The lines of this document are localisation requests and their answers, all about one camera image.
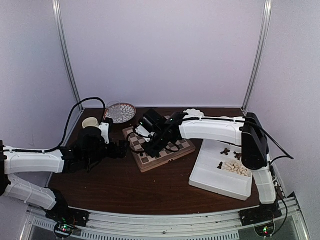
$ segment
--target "grid pattern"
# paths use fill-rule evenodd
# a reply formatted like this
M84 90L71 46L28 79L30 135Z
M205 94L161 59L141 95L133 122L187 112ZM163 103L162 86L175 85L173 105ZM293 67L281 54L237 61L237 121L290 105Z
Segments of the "grid pattern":
M133 129L130 129L130 130L126 131L126 135L131 134L132 132L133 132ZM130 146L134 150L143 151L142 144L145 143L146 141L145 141L145 139L143 137L138 136L135 133L132 133L130 135L130 137L129 137L129 142L130 142ZM190 143L185 139L178 140L175 144L177 146L179 146L180 151L182 149L191 147ZM178 148L176 146L174 146L171 142L168 144L168 146L166 148L170 149L172 151L177 151L178 150ZM172 154L174 154L174 152L170 152L170 151L164 149L159 153L159 156L151 157L148 154L143 153L143 155L139 155L139 158L140 158L140 160L141 160L141 162L143 164L147 164L149 162L155 161L157 159L161 159L163 157L166 157L166 156L169 156L169 155L172 155Z

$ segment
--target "plate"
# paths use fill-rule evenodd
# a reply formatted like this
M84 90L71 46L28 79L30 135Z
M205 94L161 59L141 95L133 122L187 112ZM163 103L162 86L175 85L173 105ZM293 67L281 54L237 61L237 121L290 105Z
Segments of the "plate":
M119 119L113 120L113 123L114 124L126 123L131 119L133 119L136 113L137 113L137 110L134 106L132 106L129 103L121 103L121 117ZM105 110L104 117L112 119L112 117L109 115L108 109Z

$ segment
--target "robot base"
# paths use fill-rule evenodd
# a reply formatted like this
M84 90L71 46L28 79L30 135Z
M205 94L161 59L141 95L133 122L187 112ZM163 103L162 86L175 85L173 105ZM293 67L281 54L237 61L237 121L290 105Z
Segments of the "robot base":
M62 222L72 227L87 226L87 222L89 220L89 212L79 209L68 208L68 215L71 217L58 217L57 215L50 213L50 211L46 211L45 217L48 219L52 219L56 222Z
M261 204L259 207L242 210L239 215L242 226L248 226L280 218L282 212L276 201L274 204Z

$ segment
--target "wire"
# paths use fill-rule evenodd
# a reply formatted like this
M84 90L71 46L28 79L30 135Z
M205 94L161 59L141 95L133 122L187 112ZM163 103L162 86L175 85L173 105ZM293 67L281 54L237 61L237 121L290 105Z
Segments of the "wire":
M285 222L286 222L286 220L287 220L287 218L288 218L288 206L287 206L286 202L284 201L283 197L280 197L278 191L276 191L276 194L278 195L278 197L279 197L279 198L281 199L281 201L283 202L283 204L284 204L284 206L285 206L285 211L286 211L286 212L285 212L285 218L284 218L281 226L280 226L271 236L276 235L276 234L281 230L281 228L285 225Z
M105 104L105 102L100 97L88 97L88 98L85 98L85 99L81 100L80 102L78 102L77 104L75 104L72 107L72 109L71 109L71 111L69 113L68 119L66 121L65 127L64 127L62 140L56 147L48 149L48 150L13 149L11 151L12 152L18 152L18 153L19 152L20 153L52 153L52 152L58 150L62 146L62 144L64 143L64 141L66 139L67 130L68 130L68 126L69 126L69 122L70 122L72 113L74 112L76 107L78 107L80 104L82 104L84 102L87 102L87 101L90 101L90 100L98 100L98 101L100 101L102 103L102 105L103 105L103 113L102 113L101 121L100 121L100 122L102 122L103 119L104 119L105 112L106 112L106 104Z
M275 161L277 161L278 159L285 159L285 158L289 158L288 156L285 156L285 155L283 155L283 156L278 156L278 157L276 157L275 159L273 159L271 162L270 162L270 165L272 165Z
M168 127L167 127L167 129L162 133L162 135L158 138L158 140L157 141L155 141L153 144L154 145L156 145L156 144L158 144L160 141L161 141L161 139L167 134L167 132L171 129L171 126L172 125L174 125L174 124L180 124L180 123L182 123L182 122L187 122L187 121L194 121L194 120L219 120L219 121L226 121L226 122L233 122L234 120L233 119L228 119L228 118L214 118L214 117L203 117L203 118L200 118L200 117L189 117L189 118L184 118L184 119L180 119L180 120L178 120L178 121L173 121ZM173 153L176 153L176 151L172 151L171 149L168 149L167 147L165 148L167 151L169 151L169 152L173 152Z
M182 122L185 122L185 121L191 121L191 120L200 120L200 118L196 118L196 117L191 117L191 118L185 118L185 119L182 119ZM234 121L233 119L228 119L228 118L216 118L216 117L203 117L201 118L201 120L217 120L217 121L225 121L225 122L236 122L236 123L244 123L244 124L248 124L254 128L258 128L260 129L262 132L265 133L265 135L267 135L267 137L286 155L286 156L281 156L279 158L275 158L272 162L274 162L275 160L277 159L280 159L280 158L289 158L289 159L295 159L293 156L291 156L289 153L287 153L283 147L266 131L264 130L263 127L253 123L253 122L250 122L250 121L241 121L241 120L236 120Z
M10 152L10 150L9 149L2 150L2 151L0 151L0 154L5 153L5 152Z

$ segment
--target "white cup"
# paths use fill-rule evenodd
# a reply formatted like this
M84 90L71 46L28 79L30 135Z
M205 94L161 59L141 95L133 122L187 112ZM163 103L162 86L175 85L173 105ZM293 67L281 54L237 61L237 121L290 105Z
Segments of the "white cup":
M88 117L82 122L82 128L85 129L86 127L99 127L98 119L95 117Z

